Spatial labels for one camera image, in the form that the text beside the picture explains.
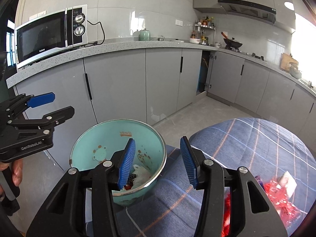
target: bolt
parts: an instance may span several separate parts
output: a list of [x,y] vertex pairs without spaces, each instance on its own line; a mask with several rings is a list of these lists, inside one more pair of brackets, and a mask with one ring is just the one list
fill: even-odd
[[68,170],[68,173],[69,173],[70,175],[74,175],[76,172],[77,172],[77,169],[75,169],[75,168],[73,168],[73,167]]
[[240,173],[246,174],[248,172],[248,169],[246,169],[244,166],[239,168]]
[[111,165],[112,165],[112,162],[111,162],[111,161],[104,161],[104,162],[103,162],[103,166],[108,167],[108,166],[111,166]]
[[214,162],[212,160],[207,159],[207,160],[204,160],[204,164],[207,166],[211,166],[214,164]]

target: red plastic wrapper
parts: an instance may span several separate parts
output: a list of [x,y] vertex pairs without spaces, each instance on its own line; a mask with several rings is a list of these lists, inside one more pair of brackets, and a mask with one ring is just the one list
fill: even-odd
[[[275,180],[271,180],[269,183],[265,183],[263,186],[263,189],[265,190],[269,200],[272,202],[275,209],[279,213],[284,226],[288,227],[291,222],[298,218],[301,212],[293,203],[289,202],[286,186],[281,187]],[[229,223],[230,194],[228,194],[225,198],[222,237],[229,235]]]

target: countertop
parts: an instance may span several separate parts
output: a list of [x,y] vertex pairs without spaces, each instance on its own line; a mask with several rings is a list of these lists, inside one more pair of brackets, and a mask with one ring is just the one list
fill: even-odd
[[267,63],[264,61],[260,61],[253,57],[244,55],[242,53],[234,52],[231,50],[225,50],[222,48],[216,48],[213,46],[205,46],[200,44],[192,44],[187,42],[172,42],[172,41],[125,41],[125,42],[112,42],[112,43],[105,43],[102,45],[96,45],[86,48],[79,48],[77,50],[71,50],[68,52],[64,52],[58,54],[56,56],[47,58],[42,60],[38,63],[34,63],[33,65],[27,66],[25,69],[18,71],[18,73],[14,74],[10,78],[7,79],[7,86],[11,88],[12,86],[22,82],[23,80],[40,73],[46,69],[50,69],[52,67],[58,66],[60,64],[73,61],[80,58],[85,58],[92,55],[108,53],[108,52],[115,52],[115,51],[123,51],[123,50],[132,50],[132,49],[144,49],[144,48],[191,48],[191,49],[201,49],[201,50],[211,50],[211,51],[220,51],[224,53],[228,53],[231,55],[235,55],[241,58],[244,58],[249,61],[253,61],[257,64],[265,66],[271,70],[274,70],[285,77],[289,78],[290,80],[294,81],[296,84],[300,85],[312,95],[316,97],[316,92],[312,89],[308,88],[306,85],[292,77],[290,74],[282,71],[279,69],[278,65]]

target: cutting board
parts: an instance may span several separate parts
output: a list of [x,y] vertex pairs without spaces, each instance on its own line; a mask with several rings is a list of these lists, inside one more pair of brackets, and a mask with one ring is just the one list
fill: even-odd
[[289,65],[288,65],[289,62],[294,62],[294,63],[298,64],[297,60],[293,59],[290,55],[283,53],[280,68],[286,72],[289,72],[289,70],[290,70]]

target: microwave knob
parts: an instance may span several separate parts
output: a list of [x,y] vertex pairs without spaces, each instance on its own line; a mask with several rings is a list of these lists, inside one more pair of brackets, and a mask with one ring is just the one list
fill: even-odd
[[79,26],[79,27],[76,27],[75,29],[75,35],[76,36],[81,36],[84,32],[84,27],[83,26]]
[[76,23],[82,23],[84,21],[84,16],[82,14],[79,14],[75,17]]

